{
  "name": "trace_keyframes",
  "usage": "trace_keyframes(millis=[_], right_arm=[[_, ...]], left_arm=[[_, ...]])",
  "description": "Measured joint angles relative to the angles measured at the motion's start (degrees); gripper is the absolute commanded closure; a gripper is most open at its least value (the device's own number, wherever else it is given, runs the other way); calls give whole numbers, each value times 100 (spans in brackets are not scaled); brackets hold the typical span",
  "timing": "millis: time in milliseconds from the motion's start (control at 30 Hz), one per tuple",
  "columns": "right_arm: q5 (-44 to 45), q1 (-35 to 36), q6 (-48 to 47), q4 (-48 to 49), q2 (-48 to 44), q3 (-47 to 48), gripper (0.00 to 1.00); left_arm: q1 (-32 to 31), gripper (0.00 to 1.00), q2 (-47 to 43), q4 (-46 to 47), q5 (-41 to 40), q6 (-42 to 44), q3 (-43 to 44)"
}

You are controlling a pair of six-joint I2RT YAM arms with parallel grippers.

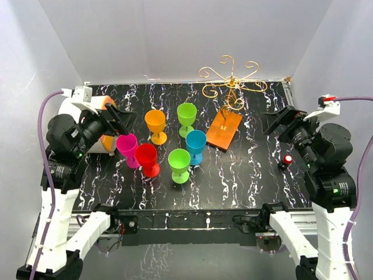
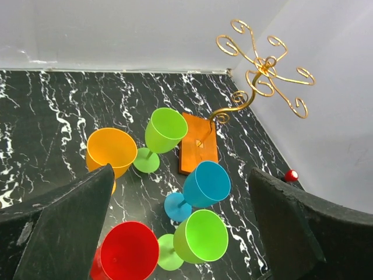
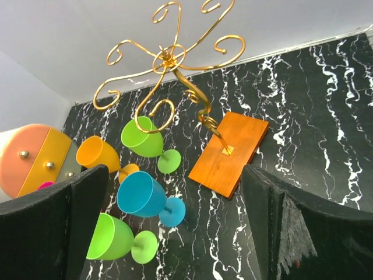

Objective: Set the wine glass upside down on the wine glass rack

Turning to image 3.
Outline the blue plastic wine glass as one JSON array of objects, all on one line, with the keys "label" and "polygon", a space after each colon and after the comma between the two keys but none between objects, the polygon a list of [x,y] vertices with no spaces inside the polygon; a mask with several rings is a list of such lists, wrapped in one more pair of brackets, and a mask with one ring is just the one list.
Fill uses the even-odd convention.
[{"label": "blue plastic wine glass", "polygon": [[167,197],[164,188],[149,173],[136,171],[128,175],[117,191],[119,209],[141,218],[158,216],[168,228],[178,226],[185,218],[182,199]]}]

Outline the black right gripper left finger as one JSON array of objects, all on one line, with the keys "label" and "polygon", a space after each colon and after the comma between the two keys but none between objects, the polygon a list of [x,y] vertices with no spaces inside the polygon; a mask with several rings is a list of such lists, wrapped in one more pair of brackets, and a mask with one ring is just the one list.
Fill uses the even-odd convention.
[{"label": "black right gripper left finger", "polygon": [[79,279],[108,179],[100,164],[1,203],[1,279]]}]

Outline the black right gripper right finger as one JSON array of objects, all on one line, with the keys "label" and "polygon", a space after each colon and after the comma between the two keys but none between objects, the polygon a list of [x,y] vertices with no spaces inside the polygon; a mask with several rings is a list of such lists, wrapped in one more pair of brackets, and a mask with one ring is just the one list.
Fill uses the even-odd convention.
[{"label": "black right gripper right finger", "polygon": [[372,213],[252,165],[241,182],[262,279],[372,278]]}]

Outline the green wine glass front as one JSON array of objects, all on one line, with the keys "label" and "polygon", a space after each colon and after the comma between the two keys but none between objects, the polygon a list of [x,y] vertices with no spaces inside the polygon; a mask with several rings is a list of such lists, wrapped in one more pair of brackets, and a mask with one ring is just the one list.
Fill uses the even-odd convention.
[{"label": "green wine glass front", "polygon": [[86,258],[109,261],[131,253],[136,263],[146,264],[154,259],[157,249],[157,237],[151,231],[144,230],[134,235],[124,221],[101,212]]}]

